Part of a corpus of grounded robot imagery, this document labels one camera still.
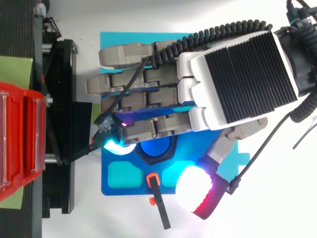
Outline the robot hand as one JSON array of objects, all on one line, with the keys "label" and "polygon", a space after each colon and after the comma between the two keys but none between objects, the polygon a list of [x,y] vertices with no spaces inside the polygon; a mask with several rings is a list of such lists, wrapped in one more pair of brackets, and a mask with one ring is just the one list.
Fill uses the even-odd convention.
[{"label": "robot hand", "polygon": [[298,100],[299,90],[278,37],[268,30],[218,36],[212,30],[181,40],[103,48],[100,64],[116,73],[87,80],[89,94],[109,105],[96,119],[89,151],[109,141],[129,147],[190,132],[218,130],[207,151],[176,185],[183,198],[203,188],[191,212],[207,219],[241,180],[217,173],[238,140],[267,126],[267,116]]}]

